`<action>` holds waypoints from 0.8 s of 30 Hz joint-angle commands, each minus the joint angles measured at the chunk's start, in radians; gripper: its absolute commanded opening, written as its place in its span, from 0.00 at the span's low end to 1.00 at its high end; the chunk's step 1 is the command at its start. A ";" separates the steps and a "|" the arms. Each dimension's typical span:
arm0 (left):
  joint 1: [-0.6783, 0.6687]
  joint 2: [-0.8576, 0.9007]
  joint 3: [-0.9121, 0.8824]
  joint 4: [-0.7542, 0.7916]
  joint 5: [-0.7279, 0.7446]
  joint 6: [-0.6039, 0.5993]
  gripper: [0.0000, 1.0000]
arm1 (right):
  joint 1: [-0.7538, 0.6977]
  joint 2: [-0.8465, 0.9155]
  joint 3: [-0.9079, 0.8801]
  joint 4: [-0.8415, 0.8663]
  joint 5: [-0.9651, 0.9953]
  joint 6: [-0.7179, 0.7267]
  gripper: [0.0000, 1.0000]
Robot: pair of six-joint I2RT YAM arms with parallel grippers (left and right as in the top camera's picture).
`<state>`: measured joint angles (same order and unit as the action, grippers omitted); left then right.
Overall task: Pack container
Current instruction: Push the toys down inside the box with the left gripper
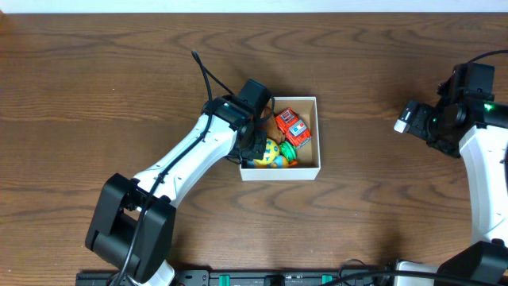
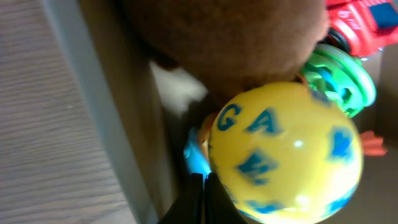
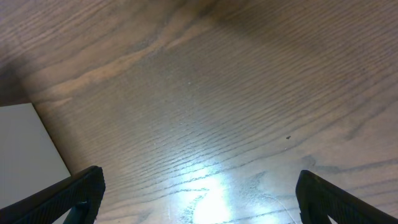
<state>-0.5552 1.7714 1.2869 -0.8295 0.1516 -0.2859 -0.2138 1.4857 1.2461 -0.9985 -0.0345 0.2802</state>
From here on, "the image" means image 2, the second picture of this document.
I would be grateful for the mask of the red toy truck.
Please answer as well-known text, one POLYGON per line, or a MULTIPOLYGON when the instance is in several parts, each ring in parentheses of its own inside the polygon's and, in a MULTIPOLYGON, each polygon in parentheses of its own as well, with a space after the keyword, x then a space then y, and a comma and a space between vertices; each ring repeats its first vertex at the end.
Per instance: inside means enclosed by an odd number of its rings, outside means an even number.
POLYGON ((325 44, 366 58, 397 43, 397 5, 393 0, 326 0, 330 20, 325 44))

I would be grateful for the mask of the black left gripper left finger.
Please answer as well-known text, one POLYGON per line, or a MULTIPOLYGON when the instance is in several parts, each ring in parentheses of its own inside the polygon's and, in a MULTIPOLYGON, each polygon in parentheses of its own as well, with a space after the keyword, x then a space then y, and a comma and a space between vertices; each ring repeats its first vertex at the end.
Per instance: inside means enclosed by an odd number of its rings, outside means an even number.
POLYGON ((203 175, 193 173, 167 213, 158 224, 200 224, 203 175))

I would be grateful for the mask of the brown plush toy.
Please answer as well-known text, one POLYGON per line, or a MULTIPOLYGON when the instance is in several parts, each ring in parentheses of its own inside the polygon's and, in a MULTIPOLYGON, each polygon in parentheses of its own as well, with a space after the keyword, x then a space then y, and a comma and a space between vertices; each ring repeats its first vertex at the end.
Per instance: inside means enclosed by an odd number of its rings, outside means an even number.
POLYGON ((162 68, 229 100, 295 79, 328 33, 325 0, 129 0, 124 12, 162 68))

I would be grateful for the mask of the yellow letter ball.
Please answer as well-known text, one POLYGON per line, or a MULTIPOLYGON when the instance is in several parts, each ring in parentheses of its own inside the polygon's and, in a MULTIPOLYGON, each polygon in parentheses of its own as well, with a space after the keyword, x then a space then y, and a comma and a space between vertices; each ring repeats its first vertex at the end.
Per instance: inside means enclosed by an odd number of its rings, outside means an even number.
POLYGON ((236 208, 261 223, 318 223, 342 209, 363 172, 356 126, 301 83, 244 92, 218 113, 213 171, 236 208))

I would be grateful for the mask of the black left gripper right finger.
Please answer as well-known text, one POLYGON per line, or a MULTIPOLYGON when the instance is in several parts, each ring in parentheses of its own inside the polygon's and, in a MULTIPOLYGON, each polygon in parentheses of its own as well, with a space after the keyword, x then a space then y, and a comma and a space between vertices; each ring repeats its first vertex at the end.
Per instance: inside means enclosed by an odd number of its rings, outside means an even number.
POLYGON ((205 180, 205 224, 247 224, 213 172, 205 180))

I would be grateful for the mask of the green spinning top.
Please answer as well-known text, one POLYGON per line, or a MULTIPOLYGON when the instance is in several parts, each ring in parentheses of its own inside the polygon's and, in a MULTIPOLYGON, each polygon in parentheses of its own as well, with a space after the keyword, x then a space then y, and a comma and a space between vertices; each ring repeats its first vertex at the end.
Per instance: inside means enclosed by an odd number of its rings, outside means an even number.
POLYGON ((301 74, 350 118, 376 100, 376 87, 361 61, 332 45, 318 44, 301 74))

